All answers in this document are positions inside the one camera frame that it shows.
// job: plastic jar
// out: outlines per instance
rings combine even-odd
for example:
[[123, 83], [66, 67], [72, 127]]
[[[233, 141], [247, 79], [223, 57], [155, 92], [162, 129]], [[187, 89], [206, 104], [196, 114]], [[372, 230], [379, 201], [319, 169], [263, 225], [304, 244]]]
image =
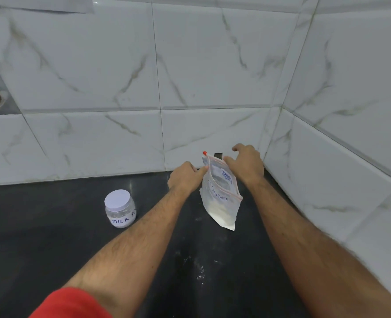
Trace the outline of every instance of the plastic jar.
[[110, 223], [117, 228], [129, 226], [137, 216], [134, 200], [124, 189], [109, 193], [104, 199], [104, 205]]

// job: plastic bag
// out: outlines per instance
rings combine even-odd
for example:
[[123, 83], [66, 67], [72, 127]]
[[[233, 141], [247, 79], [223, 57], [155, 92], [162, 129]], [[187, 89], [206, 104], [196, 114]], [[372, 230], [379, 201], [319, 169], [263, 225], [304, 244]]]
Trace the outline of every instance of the plastic bag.
[[201, 199], [207, 213], [222, 227], [235, 231], [235, 219], [242, 201], [237, 179], [221, 159], [203, 152], [209, 170], [203, 177]]

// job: white lid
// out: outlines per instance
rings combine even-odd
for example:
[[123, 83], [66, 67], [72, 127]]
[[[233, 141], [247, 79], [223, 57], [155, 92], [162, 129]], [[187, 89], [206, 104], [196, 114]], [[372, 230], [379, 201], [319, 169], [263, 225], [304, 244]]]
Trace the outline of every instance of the white lid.
[[104, 199], [104, 205], [110, 212], [122, 211], [129, 202], [131, 195], [124, 189], [110, 192]]

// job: red shirt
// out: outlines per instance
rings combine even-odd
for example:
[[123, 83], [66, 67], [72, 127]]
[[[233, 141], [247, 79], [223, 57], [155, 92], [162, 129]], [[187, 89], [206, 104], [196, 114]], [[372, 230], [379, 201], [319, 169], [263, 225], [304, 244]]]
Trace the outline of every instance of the red shirt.
[[112, 318], [96, 299], [77, 288], [51, 293], [29, 318]]

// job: blue logo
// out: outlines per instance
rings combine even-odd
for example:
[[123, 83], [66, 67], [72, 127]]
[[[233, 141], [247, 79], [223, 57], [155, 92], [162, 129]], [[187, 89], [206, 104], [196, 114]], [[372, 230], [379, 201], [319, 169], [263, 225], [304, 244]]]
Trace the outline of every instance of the blue logo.
[[222, 175], [224, 176], [225, 180], [231, 182], [231, 184], [232, 184], [231, 177], [229, 176], [229, 174], [228, 174], [227, 172], [225, 172], [224, 170], [222, 170]]

